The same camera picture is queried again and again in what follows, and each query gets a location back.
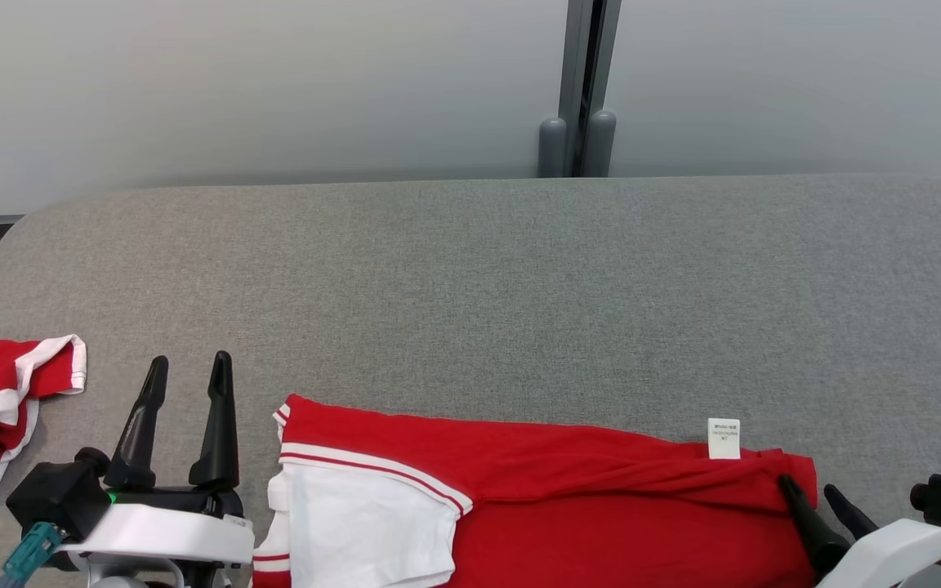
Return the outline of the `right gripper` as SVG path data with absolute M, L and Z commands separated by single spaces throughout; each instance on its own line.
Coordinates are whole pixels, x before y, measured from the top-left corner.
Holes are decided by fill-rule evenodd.
M 814 576 L 822 577 L 818 587 L 907 587 L 911 577 L 920 587 L 920 577 L 941 576 L 941 526 L 900 519 L 879 528 L 836 485 L 827 483 L 826 502 L 856 540 L 850 547 L 822 521 L 793 477 L 780 475 L 778 484 Z

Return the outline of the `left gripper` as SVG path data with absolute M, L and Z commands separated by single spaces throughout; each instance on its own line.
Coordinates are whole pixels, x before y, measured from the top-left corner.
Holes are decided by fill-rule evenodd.
M 154 432 L 167 398 L 168 366 L 167 357 L 153 358 L 105 473 L 107 487 L 123 490 L 107 491 L 111 505 L 85 540 L 64 540 L 57 551 L 229 566 L 252 562 L 253 525 L 234 490 L 240 484 L 239 443 L 228 351 L 214 354 L 209 413 L 198 459 L 188 472 L 196 488 L 150 490 L 157 479 Z

